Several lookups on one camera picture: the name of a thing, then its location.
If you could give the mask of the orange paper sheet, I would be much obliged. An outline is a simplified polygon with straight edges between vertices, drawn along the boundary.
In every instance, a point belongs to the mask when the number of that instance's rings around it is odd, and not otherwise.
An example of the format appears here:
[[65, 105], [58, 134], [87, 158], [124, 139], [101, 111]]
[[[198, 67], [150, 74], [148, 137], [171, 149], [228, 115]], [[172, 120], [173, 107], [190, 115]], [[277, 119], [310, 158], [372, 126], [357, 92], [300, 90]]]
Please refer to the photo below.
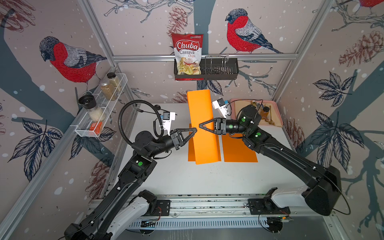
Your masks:
[[188, 161], [197, 165], [221, 161], [219, 136], [207, 132], [196, 125], [197, 133], [189, 141]]
[[242, 134], [222, 135], [224, 161], [226, 163], [257, 163], [257, 155], [240, 139]]
[[193, 137], [195, 162], [197, 165], [221, 161], [219, 136], [211, 133], [214, 118], [209, 90], [187, 92], [191, 126], [197, 129]]

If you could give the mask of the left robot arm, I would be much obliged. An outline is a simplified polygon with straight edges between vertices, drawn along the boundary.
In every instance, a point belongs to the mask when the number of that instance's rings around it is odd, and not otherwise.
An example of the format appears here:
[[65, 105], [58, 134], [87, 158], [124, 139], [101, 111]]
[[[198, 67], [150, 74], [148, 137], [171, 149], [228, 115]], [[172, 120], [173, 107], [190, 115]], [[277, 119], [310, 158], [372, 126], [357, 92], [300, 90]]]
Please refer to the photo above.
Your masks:
[[124, 204], [154, 170], [156, 156], [188, 143], [196, 128], [175, 129], [156, 139], [149, 131], [137, 134], [131, 144], [133, 156], [119, 173], [119, 180], [102, 202], [79, 224], [70, 224], [65, 240], [115, 240], [139, 217], [152, 214], [157, 197], [148, 190], [141, 191], [125, 208]]

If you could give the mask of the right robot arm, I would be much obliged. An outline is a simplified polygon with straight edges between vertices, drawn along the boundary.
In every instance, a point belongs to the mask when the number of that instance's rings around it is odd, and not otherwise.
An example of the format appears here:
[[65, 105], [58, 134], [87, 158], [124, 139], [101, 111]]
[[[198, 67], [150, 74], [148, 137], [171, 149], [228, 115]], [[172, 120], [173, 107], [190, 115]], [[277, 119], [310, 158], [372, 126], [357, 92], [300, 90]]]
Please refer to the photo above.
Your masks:
[[214, 118], [200, 123], [199, 127], [215, 135], [241, 134], [248, 149], [274, 160], [305, 184], [286, 190], [271, 188], [263, 198], [265, 212], [309, 207], [322, 216], [329, 216], [342, 195], [340, 171], [311, 162], [285, 147], [259, 127], [261, 119], [258, 109], [248, 105], [239, 112], [236, 120]]

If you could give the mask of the black spoon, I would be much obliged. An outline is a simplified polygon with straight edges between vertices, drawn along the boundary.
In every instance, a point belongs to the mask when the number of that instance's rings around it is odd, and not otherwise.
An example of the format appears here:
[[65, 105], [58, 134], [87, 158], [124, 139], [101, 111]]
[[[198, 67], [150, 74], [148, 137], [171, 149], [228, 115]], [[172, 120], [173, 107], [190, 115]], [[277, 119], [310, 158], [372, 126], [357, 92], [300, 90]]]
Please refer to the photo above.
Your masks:
[[175, 112], [170, 112], [170, 111], [167, 111], [167, 110], [164, 110], [161, 108], [160, 105], [154, 105], [157, 113], [159, 113], [159, 115], [161, 116], [177, 116], [177, 114]]

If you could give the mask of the black fork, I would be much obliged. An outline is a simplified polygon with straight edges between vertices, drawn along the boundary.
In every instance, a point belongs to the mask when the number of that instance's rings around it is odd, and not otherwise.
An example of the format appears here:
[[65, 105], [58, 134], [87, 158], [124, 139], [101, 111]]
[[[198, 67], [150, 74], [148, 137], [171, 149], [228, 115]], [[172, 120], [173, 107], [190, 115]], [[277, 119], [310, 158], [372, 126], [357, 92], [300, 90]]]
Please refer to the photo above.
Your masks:
[[147, 114], [153, 114], [153, 115], [160, 115], [160, 113], [158, 113], [158, 112], [148, 112], [148, 111], [144, 111], [144, 110], [142, 110], [142, 109], [138, 109], [138, 108], [135, 108], [135, 110], [137, 111], [137, 112], [139, 112], [139, 113], [147, 113]]

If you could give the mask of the small amber bottle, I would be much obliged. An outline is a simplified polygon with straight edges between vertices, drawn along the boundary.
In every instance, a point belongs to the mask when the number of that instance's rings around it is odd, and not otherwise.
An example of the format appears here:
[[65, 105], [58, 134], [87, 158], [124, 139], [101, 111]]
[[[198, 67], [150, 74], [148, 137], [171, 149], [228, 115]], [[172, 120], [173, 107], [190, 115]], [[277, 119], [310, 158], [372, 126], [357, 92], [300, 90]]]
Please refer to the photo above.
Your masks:
[[265, 106], [265, 107], [263, 107], [263, 109], [262, 109], [262, 111], [261, 111], [261, 116], [262, 116], [263, 118], [267, 118], [269, 112], [270, 112], [270, 108], [267, 107], [267, 106]]

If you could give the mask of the wooden stick utensil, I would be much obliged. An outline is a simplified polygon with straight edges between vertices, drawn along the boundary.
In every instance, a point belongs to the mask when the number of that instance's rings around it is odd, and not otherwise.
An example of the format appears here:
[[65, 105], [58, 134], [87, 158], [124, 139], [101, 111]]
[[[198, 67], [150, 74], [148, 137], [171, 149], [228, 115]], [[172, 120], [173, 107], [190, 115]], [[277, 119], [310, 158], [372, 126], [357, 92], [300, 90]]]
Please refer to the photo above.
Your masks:
[[270, 121], [272, 121], [272, 106], [269, 106], [270, 110], [269, 110], [269, 118], [270, 118]]

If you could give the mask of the red cassava chips bag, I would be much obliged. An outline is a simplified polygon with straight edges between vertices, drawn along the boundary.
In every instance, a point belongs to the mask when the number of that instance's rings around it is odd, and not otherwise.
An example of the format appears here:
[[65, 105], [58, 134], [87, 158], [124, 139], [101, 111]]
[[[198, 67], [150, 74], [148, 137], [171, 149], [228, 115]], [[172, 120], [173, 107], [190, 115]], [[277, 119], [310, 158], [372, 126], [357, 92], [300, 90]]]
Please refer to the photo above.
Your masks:
[[175, 54], [175, 78], [177, 81], [201, 81], [200, 67], [204, 35], [171, 34]]

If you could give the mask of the brown spice jar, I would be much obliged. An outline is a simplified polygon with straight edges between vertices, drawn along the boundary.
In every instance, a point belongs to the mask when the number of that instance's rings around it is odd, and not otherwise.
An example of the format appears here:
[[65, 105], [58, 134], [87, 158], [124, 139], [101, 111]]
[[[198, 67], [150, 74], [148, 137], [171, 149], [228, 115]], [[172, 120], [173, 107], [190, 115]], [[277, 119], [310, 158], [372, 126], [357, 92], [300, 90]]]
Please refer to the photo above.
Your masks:
[[118, 99], [117, 89], [109, 80], [101, 81], [101, 91], [108, 101], [116, 101]]

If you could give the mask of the tan spice jar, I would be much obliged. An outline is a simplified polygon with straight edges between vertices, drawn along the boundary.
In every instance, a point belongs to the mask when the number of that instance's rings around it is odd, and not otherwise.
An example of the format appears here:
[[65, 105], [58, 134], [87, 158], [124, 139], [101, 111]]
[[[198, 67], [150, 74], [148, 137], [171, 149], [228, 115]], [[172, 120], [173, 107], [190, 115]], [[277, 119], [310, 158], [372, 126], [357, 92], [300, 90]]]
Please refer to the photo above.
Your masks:
[[110, 84], [112, 84], [117, 89], [117, 91], [119, 91], [119, 92], [122, 91], [122, 86], [120, 84], [121, 81], [115, 73], [113, 73], [113, 72], [108, 73], [107, 78], [108, 78]]

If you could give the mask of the small red packet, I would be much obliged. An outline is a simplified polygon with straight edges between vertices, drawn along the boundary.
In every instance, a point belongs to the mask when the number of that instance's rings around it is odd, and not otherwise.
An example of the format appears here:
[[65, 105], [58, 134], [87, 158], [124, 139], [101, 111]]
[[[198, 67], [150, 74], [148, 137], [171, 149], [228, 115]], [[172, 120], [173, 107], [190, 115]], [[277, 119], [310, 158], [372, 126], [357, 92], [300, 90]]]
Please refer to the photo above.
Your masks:
[[90, 125], [89, 131], [94, 132], [96, 135], [99, 135], [102, 130], [103, 122], [93, 122]]

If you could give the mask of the black lid rice jar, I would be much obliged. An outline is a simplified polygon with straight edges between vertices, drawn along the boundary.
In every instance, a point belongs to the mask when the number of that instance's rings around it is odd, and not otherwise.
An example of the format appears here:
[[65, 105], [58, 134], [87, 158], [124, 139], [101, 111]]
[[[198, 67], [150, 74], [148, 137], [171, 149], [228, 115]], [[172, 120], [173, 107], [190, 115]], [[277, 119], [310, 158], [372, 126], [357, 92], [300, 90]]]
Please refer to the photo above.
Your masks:
[[106, 119], [104, 110], [98, 105], [93, 95], [84, 95], [79, 98], [78, 102], [87, 110], [92, 122], [103, 122]]

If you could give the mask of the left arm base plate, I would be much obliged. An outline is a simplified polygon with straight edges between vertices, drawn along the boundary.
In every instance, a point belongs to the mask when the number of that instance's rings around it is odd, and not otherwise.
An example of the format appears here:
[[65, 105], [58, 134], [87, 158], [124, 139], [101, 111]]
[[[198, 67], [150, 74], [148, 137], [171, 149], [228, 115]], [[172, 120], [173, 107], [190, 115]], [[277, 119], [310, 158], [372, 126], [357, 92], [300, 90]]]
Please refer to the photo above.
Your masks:
[[171, 201], [170, 200], [156, 200], [149, 204], [149, 209], [145, 216], [163, 217], [170, 215]]

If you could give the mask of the clear acrylic wall shelf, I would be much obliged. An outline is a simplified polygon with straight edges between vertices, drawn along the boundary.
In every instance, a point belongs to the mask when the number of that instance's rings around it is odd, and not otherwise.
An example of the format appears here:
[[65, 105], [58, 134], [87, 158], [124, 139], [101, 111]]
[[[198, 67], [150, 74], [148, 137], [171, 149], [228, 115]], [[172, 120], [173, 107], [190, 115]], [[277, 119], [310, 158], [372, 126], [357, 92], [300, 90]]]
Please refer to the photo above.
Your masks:
[[125, 74], [119, 74], [115, 73], [119, 79], [120, 84], [122, 86], [122, 91], [117, 91], [118, 99], [116, 101], [108, 101], [103, 92], [101, 91], [101, 83], [98, 90], [96, 90], [92, 95], [95, 97], [98, 105], [104, 110], [104, 113], [106, 114], [106, 119], [103, 121], [102, 130], [99, 135], [96, 135], [94, 132], [89, 131], [90, 125], [93, 123], [90, 119], [90, 116], [86, 110], [85, 115], [82, 117], [80, 123], [76, 126], [75, 132], [80, 137], [89, 137], [89, 138], [98, 138], [101, 139], [102, 137], [105, 137], [109, 132], [109, 128], [107, 128], [107, 124], [110, 124], [112, 122], [111, 114], [115, 112], [115, 105], [119, 102], [119, 98], [124, 92], [124, 89], [127, 85], [128, 79]]

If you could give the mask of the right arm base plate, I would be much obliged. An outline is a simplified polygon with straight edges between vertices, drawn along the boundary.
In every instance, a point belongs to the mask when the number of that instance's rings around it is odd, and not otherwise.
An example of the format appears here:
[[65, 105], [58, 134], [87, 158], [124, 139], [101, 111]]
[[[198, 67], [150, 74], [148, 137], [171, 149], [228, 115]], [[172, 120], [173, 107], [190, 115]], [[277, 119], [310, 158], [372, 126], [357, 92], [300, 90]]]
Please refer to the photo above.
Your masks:
[[251, 215], [290, 215], [289, 207], [279, 208], [271, 200], [267, 199], [248, 199], [247, 207]]

